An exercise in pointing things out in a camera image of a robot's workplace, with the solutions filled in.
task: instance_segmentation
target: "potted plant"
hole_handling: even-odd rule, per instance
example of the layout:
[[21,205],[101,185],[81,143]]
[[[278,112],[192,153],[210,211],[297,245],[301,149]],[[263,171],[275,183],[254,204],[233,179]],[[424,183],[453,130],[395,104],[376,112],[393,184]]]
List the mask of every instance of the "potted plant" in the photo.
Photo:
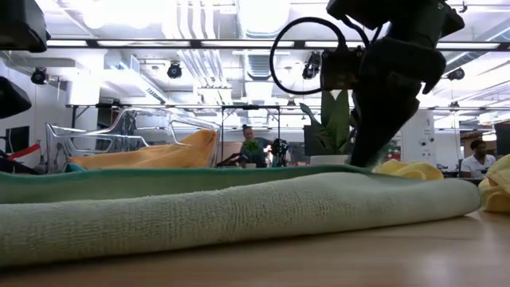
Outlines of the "potted plant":
[[245,140],[243,143],[245,150],[248,152],[248,163],[246,163],[246,168],[255,168],[257,167],[256,163],[253,163],[253,156],[256,154],[260,147],[256,140]]
[[347,145],[350,130],[349,94],[343,90],[335,98],[330,92],[322,91],[320,102],[320,122],[306,104],[300,104],[301,111],[310,117],[312,133],[320,143],[318,155],[310,159],[310,164],[343,164],[348,158]]

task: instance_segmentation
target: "wooden table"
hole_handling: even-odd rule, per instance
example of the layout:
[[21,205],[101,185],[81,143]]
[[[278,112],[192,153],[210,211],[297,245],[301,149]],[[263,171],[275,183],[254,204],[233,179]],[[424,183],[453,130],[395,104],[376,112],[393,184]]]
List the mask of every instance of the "wooden table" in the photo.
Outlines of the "wooden table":
[[49,265],[0,286],[510,286],[510,216]]

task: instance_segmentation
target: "dark shirt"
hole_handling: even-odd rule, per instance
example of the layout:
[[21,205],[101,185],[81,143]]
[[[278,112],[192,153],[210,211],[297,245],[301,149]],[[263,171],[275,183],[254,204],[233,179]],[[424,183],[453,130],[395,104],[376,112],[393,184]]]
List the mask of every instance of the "dark shirt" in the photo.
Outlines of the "dark shirt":
[[242,144],[240,153],[246,155],[248,158],[248,163],[256,163],[257,167],[265,167],[265,152],[264,148],[271,145],[272,142],[270,140],[264,138],[253,138],[258,144],[258,150],[249,152],[245,148],[245,144]]

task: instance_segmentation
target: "person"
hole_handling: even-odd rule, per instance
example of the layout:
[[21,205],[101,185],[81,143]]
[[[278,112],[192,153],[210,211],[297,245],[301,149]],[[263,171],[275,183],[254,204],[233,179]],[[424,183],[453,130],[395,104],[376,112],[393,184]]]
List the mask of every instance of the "person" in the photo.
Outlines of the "person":
[[487,144],[483,140],[473,141],[470,147],[473,155],[462,160],[461,177],[484,179],[487,170],[496,162],[496,158],[487,154]]
[[266,167],[267,163],[265,162],[264,149],[272,145],[273,142],[261,137],[255,137],[252,127],[246,124],[242,125],[242,134],[245,137],[245,140],[254,140],[258,144],[258,150],[250,152],[246,150],[245,144],[243,143],[240,153],[245,155],[249,159],[250,163],[256,163],[257,167]]

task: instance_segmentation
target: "camera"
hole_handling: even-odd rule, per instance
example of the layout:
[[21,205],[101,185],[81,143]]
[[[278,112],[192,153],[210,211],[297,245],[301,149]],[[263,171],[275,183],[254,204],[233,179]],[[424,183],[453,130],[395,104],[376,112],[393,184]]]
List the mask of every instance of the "camera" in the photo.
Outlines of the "camera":
[[450,81],[453,81],[453,80],[462,80],[462,79],[464,79],[464,76],[465,76],[464,70],[462,68],[459,68],[459,69],[453,70],[452,72],[448,73],[448,75],[446,75],[446,78]]
[[48,84],[49,76],[46,73],[46,68],[36,68],[35,72],[32,73],[30,80],[36,85]]
[[312,52],[308,62],[304,65],[303,79],[311,80],[317,76],[320,71],[320,53]]
[[181,64],[179,62],[171,62],[167,75],[170,79],[179,79],[182,76]]

